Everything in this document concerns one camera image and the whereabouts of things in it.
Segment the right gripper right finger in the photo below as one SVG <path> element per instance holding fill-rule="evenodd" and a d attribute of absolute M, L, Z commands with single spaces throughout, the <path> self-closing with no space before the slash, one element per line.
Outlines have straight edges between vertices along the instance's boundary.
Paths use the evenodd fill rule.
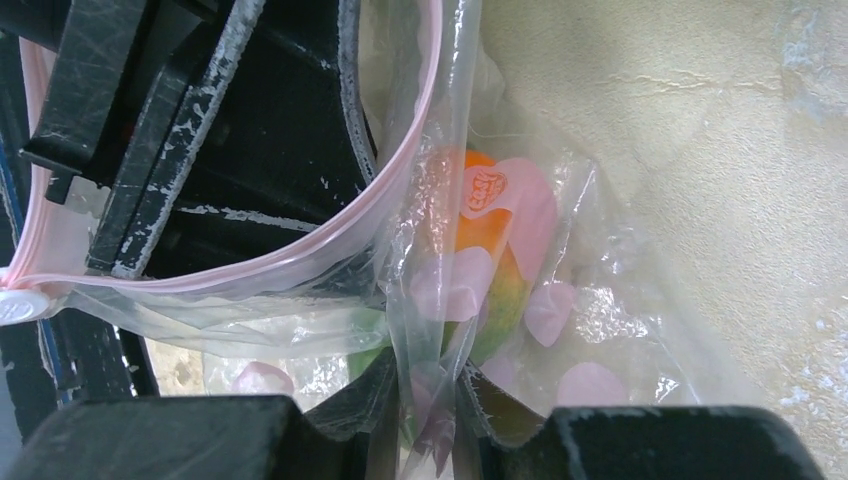
<path fill-rule="evenodd" d="M 744 406 L 566 407 L 542 417 L 476 367 L 457 382 L 458 479 L 820 479 L 777 415 Z"/>

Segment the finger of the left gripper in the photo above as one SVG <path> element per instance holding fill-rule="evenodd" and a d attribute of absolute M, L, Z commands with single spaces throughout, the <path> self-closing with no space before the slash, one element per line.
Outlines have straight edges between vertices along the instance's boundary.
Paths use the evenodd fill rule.
<path fill-rule="evenodd" d="M 170 1 L 22 1 L 19 35 L 36 101 L 20 155 L 31 195 L 66 201 L 73 181 L 134 198 L 150 181 L 173 101 L 160 77 L 173 46 Z"/>
<path fill-rule="evenodd" d="M 145 101 L 122 128 L 88 250 L 98 273 L 170 278 L 250 260 L 327 223 L 374 179 L 357 1 L 267 1 L 206 130 L 190 99 L 228 1 L 165 1 Z"/>

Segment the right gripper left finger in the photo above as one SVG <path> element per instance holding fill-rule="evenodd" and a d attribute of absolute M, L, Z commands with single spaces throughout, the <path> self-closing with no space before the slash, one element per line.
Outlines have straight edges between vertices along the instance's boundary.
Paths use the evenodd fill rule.
<path fill-rule="evenodd" d="M 390 349 L 307 412 L 283 395 L 84 401 L 52 414 L 8 477 L 391 479 L 398 403 Z"/>

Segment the clear zip top bag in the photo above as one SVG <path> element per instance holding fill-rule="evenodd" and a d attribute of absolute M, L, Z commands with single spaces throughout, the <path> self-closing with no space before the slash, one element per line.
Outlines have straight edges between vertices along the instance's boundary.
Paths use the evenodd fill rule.
<path fill-rule="evenodd" d="M 23 67 L 19 4 L 1 26 L 20 40 L 29 139 L 36 101 Z M 212 68 L 190 99 L 206 130 L 263 3 L 231 9 Z M 31 195 L 1 271 L 1 322 L 73 308 L 136 335 L 244 361 L 257 394 L 307 412 L 352 383 L 385 349 L 396 360 L 398 454 L 391 479 L 456 478 L 457 382 L 467 365 L 536 414 L 566 407 L 741 406 L 743 385 L 676 300 L 599 165 L 503 99 L 479 45 L 478 1 L 357 1 L 358 84 L 376 174 L 327 223 L 286 247 L 170 278 L 98 273 L 88 250 L 110 188 L 78 179 L 62 204 Z M 510 339 L 471 362 L 478 321 L 445 344 L 464 154 L 526 158 L 546 175 L 558 221 Z"/>

